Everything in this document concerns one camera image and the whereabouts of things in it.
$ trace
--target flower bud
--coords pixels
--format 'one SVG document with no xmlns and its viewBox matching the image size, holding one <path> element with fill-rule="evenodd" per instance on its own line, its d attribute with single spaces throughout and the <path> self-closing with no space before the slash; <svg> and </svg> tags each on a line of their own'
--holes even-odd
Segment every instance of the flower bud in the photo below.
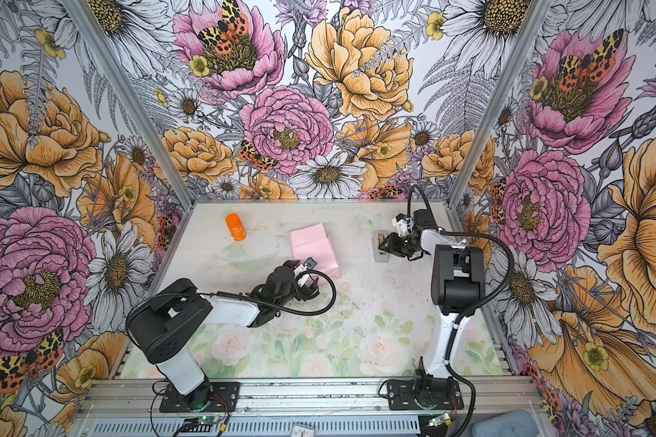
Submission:
<svg viewBox="0 0 656 437">
<path fill-rule="evenodd" d="M 622 148 L 620 147 L 620 140 L 615 140 L 607 149 L 603 151 L 598 160 L 600 166 L 600 175 L 603 178 L 609 176 L 611 171 L 617 170 L 622 166 Z"/>
</svg>

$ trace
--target wire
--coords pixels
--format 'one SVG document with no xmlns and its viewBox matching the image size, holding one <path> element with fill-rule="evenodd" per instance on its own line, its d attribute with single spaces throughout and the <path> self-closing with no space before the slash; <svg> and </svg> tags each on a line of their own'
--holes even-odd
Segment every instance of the wire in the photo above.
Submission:
<svg viewBox="0 0 656 437">
<path fill-rule="evenodd" d="M 425 195 L 425 191 L 420 187 L 420 185 L 413 184 L 411 185 L 411 189 L 409 190 L 409 209 L 408 209 L 408 216 L 411 218 L 411 197 L 413 197 L 413 192 L 415 190 L 418 190 L 420 193 L 420 197 L 422 197 L 422 200 L 425 202 L 425 207 L 427 210 L 430 212 L 430 215 L 432 216 L 433 223 L 435 223 L 435 226 L 437 226 L 437 223 L 435 222 L 435 214 L 432 213 L 432 208 L 430 208 L 430 202 L 428 202 L 427 196 Z"/>
<path fill-rule="evenodd" d="M 408 206 L 408 214 L 409 217 L 411 216 L 411 197 L 413 196 L 413 192 L 415 190 L 418 190 L 420 193 L 420 196 L 423 197 L 423 200 L 425 201 L 425 207 L 427 210 L 430 212 L 430 215 L 432 215 L 433 220 L 434 220 L 434 215 L 432 214 L 432 209 L 430 208 L 430 203 L 427 200 L 427 196 L 425 196 L 425 192 L 419 185 L 411 185 L 411 190 L 409 191 L 409 206 Z M 496 243 L 498 246 L 500 246 L 507 258 L 508 258 L 508 268 L 505 273 L 505 276 L 503 277 L 503 281 L 498 284 L 498 287 L 493 290 L 492 293 L 488 294 L 483 300 L 481 300 L 478 303 L 475 303 L 473 305 L 470 305 L 469 307 L 465 308 L 462 312 L 459 313 L 459 315 L 455 318 L 454 326 L 458 327 L 461 321 L 473 314 L 474 311 L 476 311 L 477 308 L 481 308 L 484 306 L 486 303 L 491 302 L 495 297 L 505 288 L 507 287 L 512 279 L 513 272 L 515 269 L 515 257 L 513 256 L 513 252 L 510 250 L 508 245 L 504 243 L 502 240 L 498 239 L 498 237 L 495 237 L 493 235 L 489 235 L 487 233 L 478 233 L 478 232 L 449 232 L 449 231 L 444 231 L 442 228 L 438 227 L 438 232 L 442 235 L 447 235 L 447 236 L 461 236 L 461 237 L 477 237 L 481 239 L 486 239 L 490 240 L 493 243 Z M 454 369 L 452 369 L 452 366 L 449 364 L 450 362 L 450 355 L 452 354 L 452 349 L 454 347 L 455 343 L 455 338 L 457 336 L 457 328 L 452 328 L 452 331 L 450 332 L 450 337 L 447 342 L 447 349 L 445 352 L 445 362 L 447 363 L 445 365 L 446 369 L 449 371 L 449 373 L 458 381 L 464 383 L 465 385 L 469 386 L 469 389 L 471 389 L 472 394 L 471 394 L 471 400 L 469 401 L 469 409 L 466 412 L 466 417 L 464 418 L 464 422 L 462 426 L 454 433 L 452 434 L 451 437 L 459 437 L 462 435 L 462 433 L 466 430 L 466 427 L 469 425 L 469 422 L 472 420 L 472 415 L 473 415 L 473 409 L 475 408 L 476 405 L 476 388 L 473 386 L 473 383 L 463 376 L 461 376 L 459 373 L 455 372 Z"/>
<path fill-rule="evenodd" d="M 151 401 L 151 408 L 148 408 L 148 418 L 151 421 L 151 428 L 153 429 L 153 432 L 157 437 L 160 437 L 160 435 L 158 434 L 158 431 L 156 431 L 155 425 L 153 424 L 153 404 L 155 404 L 155 400 L 158 399 L 158 396 L 162 395 L 166 389 L 162 389 L 161 391 L 155 391 L 155 385 L 158 382 L 167 382 L 167 381 L 168 380 L 158 380 L 158 381 L 154 381 L 153 384 L 151 385 L 151 390 L 153 390 L 155 396 L 153 396 L 153 400 Z"/>
<path fill-rule="evenodd" d="M 335 303 L 336 299 L 338 298 L 338 291 L 335 288 L 335 284 L 333 283 L 333 280 L 330 278 L 330 276 L 326 275 L 322 271 L 318 270 L 306 270 L 302 271 L 299 275 L 297 275 L 297 280 L 300 279 L 304 275 L 309 275 L 309 274 L 315 274 L 319 275 L 323 279 L 325 279 L 328 282 L 328 285 L 331 287 L 331 292 L 333 293 L 330 302 L 328 302 L 325 307 L 321 308 L 320 310 L 315 310 L 315 311 L 300 311 L 300 310 L 294 310 L 293 308 L 287 308 L 286 306 L 281 306 L 281 305 L 276 305 L 274 303 L 270 302 L 265 302 L 261 299 L 255 299 L 254 297 L 251 296 L 244 296 L 243 294 L 234 294 L 234 293 L 226 293 L 226 292 L 218 292 L 216 293 L 216 296 L 219 297 L 228 297 L 231 299 L 237 299 L 239 301 L 247 301 L 247 302 L 253 302 L 256 303 L 258 306 L 267 306 L 270 308 L 274 308 L 275 310 L 280 310 L 280 311 L 286 311 L 290 314 L 295 314 L 295 315 L 303 315 L 306 317 L 310 317 L 313 315 L 321 315 L 327 310 L 330 310 L 333 304 Z"/>
</svg>

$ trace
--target orange cap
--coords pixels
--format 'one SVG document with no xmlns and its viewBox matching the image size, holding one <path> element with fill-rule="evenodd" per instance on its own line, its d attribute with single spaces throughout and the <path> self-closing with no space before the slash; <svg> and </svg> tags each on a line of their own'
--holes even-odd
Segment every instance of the orange cap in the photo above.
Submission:
<svg viewBox="0 0 656 437">
<path fill-rule="evenodd" d="M 243 223 L 238 214 L 228 214 L 226 216 L 226 226 L 229 227 L 231 236 L 233 236 L 236 241 L 241 241 L 245 238 L 245 228 L 243 228 Z"/>
</svg>

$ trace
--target white table surface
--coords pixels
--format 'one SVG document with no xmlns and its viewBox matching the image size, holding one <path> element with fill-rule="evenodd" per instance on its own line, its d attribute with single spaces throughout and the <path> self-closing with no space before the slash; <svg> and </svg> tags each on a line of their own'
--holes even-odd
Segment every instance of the white table surface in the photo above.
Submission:
<svg viewBox="0 0 656 437">
<path fill-rule="evenodd" d="M 413 203 L 413 210 L 422 207 Z M 437 222 L 447 228 L 442 205 L 433 207 Z M 318 223 L 332 241 L 341 272 L 335 280 L 338 299 L 323 315 L 284 313 L 260 328 L 200 328 L 188 344 L 204 372 L 212 378 L 410 375 L 428 345 L 437 314 L 430 301 L 432 258 L 409 262 L 392 256 L 379 264 L 371 240 L 377 229 L 391 232 L 391 219 L 405 212 L 405 203 L 386 201 L 197 205 L 162 287 L 188 277 L 203 292 L 249 292 L 292 259 L 289 232 Z M 249 239 L 261 233 L 277 236 L 283 243 L 280 252 L 261 267 L 219 262 L 217 253 L 233 241 L 224 221 L 230 213 L 241 217 Z M 323 283 L 320 291 L 310 302 L 288 306 L 322 308 L 330 289 Z M 455 368 L 466 374 L 501 374 L 480 314 L 461 335 L 465 338 L 455 353 Z M 159 376 L 138 350 L 122 371 L 123 378 Z"/>
</svg>

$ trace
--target purple flower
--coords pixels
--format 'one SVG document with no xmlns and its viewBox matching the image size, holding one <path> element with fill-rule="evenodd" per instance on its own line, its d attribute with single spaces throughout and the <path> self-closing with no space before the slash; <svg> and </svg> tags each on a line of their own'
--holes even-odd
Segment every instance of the purple flower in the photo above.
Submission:
<svg viewBox="0 0 656 437">
<path fill-rule="evenodd" d="M 499 225 L 498 237 L 533 258 L 542 272 L 563 267 L 590 226 L 578 163 L 560 150 L 540 155 L 527 150 L 506 185 L 506 221 Z"/>
<path fill-rule="evenodd" d="M 559 63 L 563 57 L 583 58 L 602 44 L 591 41 L 590 36 L 578 39 L 563 31 L 551 43 L 532 73 L 534 83 L 530 99 L 519 112 L 524 131 L 533 138 L 541 138 L 549 147 L 563 147 L 578 154 L 590 149 L 612 130 L 622 119 L 632 101 L 622 98 L 628 84 L 625 82 L 634 64 L 634 56 L 627 54 L 627 32 L 619 49 L 612 57 L 615 65 L 597 82 L 579 81 L 570 91 L 561 90 L 562 75 Z"/>
<path fill-rule="evenodd" d="M 245 3 L 238 0 L 241 14 L 247 19 L 247 35 L 233 42 L 230 53 L 220 55 L 216 49 L 207 50 L 197 38 L 198 32 L 217 27 L 222 19 L 222 8 L 216 12 L 206 7 L 200 15 L 190 11 L 189 15 L 176 14 L 173 18 L 175 44 L 182 49 L 177 57 L 190 63 L 190 75 L 199 77 L 208 101 L 236 99 L 241 94 L 252 94 L 267 85 L 282 79 L 285 63 L 285 44 L 279 30 L 274 33 L 265 24 L 257 7 L 249 11 Z"/>
<path fill-rule="evenodd" d="M 85 230 L 53 210 L 20 208 L 0 219 L 0 358 L 24 356 L 58 328 L 65 341 L 82 332 L 95 255 Z"/>
<path fill-rule="evenodd" d="M 264 90 L 239 116 L 245 140 L 276 160 L 275 170 L 285 175 L 333 147 L 333 125 L 323 103 L 285 86 Z"/>
<path fill-rule="evenodd" d="M 359 9 L 362 14 L 373 14 L 376 12 L 374 0 L 345 0 L 345 7 Z"/>
<path fill-rule="evenodd" d="M 277 22 L 285 24 L 306 22 L 315 27 L 326 19 L 326 0 L 277 0 L 275 5 L 280 13 Z"/>
<path fill-rule="evenodd" d="M 583 408 L 578 401 L 562 391 L 559 391 L 558 395 L 564 415 L 563 422 L 566 433 L 568 434 L 569 430 L 572 430 L 575 432 L 571 434 L 573 436 L 594 436 L 596 429 L 595 423 L 583 412 Z"/>
</svg>

